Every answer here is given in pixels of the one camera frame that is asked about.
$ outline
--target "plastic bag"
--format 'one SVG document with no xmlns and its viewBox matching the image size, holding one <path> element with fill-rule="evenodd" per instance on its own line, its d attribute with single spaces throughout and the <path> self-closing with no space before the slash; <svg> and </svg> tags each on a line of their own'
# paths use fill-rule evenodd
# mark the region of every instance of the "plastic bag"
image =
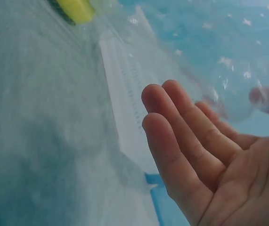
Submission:
<svg viewBox="0 0 269 226">
<path fill-rule="evenodd" d="M 147 76 L 177 79 L 194 100 L 207 101 L 231 121 L 263 107 L 253 105 L 249 93 L 269 86 L 269 1 L 90 2 L 94 29 L 102 39 L 118 37 Z M 150 27 L 133 17 L 137 6 Z"/>
</svg>

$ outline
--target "yellow object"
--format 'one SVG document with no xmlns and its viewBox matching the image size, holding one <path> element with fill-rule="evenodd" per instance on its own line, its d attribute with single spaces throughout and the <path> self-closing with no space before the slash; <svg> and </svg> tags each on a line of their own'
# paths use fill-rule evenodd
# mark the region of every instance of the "yellow object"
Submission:
<svg viewBox="0 0 269 226">
<path fill-rule="evenodd" d="M 57 0 L 62 10 L 76 23 L 83 24 L 93 19 L 95 10 L 89 0 Z"/>
</svg>

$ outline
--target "blurry hand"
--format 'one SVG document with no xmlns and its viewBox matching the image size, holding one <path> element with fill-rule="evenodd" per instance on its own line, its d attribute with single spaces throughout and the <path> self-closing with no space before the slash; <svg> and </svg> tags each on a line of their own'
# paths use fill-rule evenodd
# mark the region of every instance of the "blurry hand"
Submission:
<svg viewBox="0 0 269 226">
<path fill-rule="evenodd" d="M 192 226 L 269 226 L 269 137 L 238 133 L 175 81 L 147 86 L 142 100 L 151 153 Z"/>
</svg>

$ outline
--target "transparent plastic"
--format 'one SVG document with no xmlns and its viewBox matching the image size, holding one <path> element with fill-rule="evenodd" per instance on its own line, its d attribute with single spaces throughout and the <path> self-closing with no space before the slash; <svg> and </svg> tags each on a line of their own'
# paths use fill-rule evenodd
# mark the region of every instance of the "transparent plastic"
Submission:
<svg viewBox="0 0 269 226">
<path fill-rule="evenodd" d="M 131 61 L 160 78 L 176 79 L 191 97 L 230 121 L 255 108 L 255 87 L 269 86 L 269 1 L 91 0 L 102 39 L 122 41 Z M 148 21 L 133 17 L 140 7 Z"/>
</svg>

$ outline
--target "skin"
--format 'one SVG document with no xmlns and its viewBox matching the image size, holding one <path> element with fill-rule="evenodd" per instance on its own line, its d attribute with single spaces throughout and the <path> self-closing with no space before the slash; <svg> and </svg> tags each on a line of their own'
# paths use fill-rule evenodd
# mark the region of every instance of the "skin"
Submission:
<svg viewBox="0 0 269 226">
<path fill-rule="evenodd" d="M 252 90 L 251 102 L 262 95 Z M 269 225 L 269 137 L 235 131 L 176 81 L 147 86 L 142 101 L 151 153 L 192 226 Z"/>
</svg>

